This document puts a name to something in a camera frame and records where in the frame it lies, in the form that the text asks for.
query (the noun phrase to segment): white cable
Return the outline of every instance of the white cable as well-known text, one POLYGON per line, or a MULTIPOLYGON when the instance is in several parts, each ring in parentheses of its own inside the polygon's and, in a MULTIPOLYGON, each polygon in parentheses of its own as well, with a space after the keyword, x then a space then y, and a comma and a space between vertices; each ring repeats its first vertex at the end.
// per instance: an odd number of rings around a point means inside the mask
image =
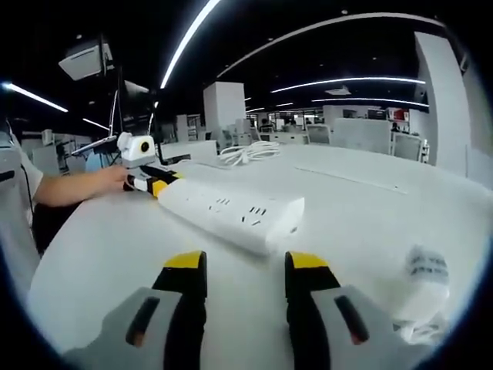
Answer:
POLYGON ((219 159, 227 166, 236 166, 238 163, 247 164, 251 160, 265 160, 279 155, 279 143, 256 141, 249 146, 226 148, 221 151, 219 159))

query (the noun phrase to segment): person's arm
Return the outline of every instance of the person's arm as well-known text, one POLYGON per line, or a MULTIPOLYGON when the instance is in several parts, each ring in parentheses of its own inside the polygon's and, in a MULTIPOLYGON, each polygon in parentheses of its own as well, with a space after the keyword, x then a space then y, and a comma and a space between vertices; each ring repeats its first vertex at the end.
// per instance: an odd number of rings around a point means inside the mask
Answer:
POLYGON ((94 173, 65 177, 44 176, 34 200, 50 207, 68 206, 95 196, 123 189, 127 170, 111 166, 94 173))

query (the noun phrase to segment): person's hand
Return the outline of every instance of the person's hand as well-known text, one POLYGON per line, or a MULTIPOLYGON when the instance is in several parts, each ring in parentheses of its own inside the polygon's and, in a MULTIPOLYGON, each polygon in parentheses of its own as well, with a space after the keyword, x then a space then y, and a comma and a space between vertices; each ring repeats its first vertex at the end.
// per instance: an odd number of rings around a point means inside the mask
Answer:
POLYGON ((98 182, 101 184, 101 193, 123 190, 128 171, 124 166, 110 166, 96 172, 98 182))

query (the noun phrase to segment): tabletop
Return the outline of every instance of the tabletop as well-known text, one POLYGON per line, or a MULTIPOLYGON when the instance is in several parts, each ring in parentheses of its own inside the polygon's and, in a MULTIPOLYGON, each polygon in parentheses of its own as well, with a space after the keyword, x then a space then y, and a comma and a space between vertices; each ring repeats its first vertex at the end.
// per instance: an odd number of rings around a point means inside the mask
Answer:
POLYGON ((329 146, 281 147, 279 157, 221 170, 193 161, 185 177, 287 199, 305 197, 298 232, 256 257, 163 209, 144 193, 83 203, 45 252, 28 296, 30 315, 60 352, 94 340, 103 318, 150 287, 174 254, 207 252, 203 368, 292 368, 283 256, 309 251, 389 310, 406 253, 422 244, 444 255, 451 295, 465 307, 486 261, 493 196, 484 187, 410 160, 329 146))

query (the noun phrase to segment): ceiling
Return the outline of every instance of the ceiling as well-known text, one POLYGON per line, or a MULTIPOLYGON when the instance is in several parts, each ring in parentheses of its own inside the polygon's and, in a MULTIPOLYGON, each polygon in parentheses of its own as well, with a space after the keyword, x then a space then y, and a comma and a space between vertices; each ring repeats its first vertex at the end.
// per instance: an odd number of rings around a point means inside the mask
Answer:
MULTIPOLYGON (((67 48, 100 33, 107 38, 123 77, 157 89, 179 41, 206 0, 180 2, 84 2, 60 9, 54 3, 36 5, 29 13, 14 10, 25 26, 22 36, 6 39, 9 58, 2 81, 64 106, 62 113, 14 93, 2 93, 2 109, 22 117, 25 130, 51 128, 56 132, 105 136, 106 131, 81 120, 86 117, 108 126, 109 83, 100 76, 72 81, 58 66, 67 48)), ((202 91, 236 60, 289 32, 328 19, 365 12, 404 12, 434 19, 433 9, 401 5, 353 6, 348 2, 310 0, 222 0, 206 18, 179 59, 168 85, 158 92, 158 120, 203 111, 202 91)), ((283 92, 274 89, 327 79, 393 76, 416 79, 418 61, 414 31, 443 35, 444 29, 423 22, 373 18, 327 25, 278 42, 240 63, 219 78, 242 82, 252 99, 250 109, 320 106, 327 89, 341 84, 308 86, 283 92)), ((350 97, 414 101, 415 84, 348 82, 350 97)))

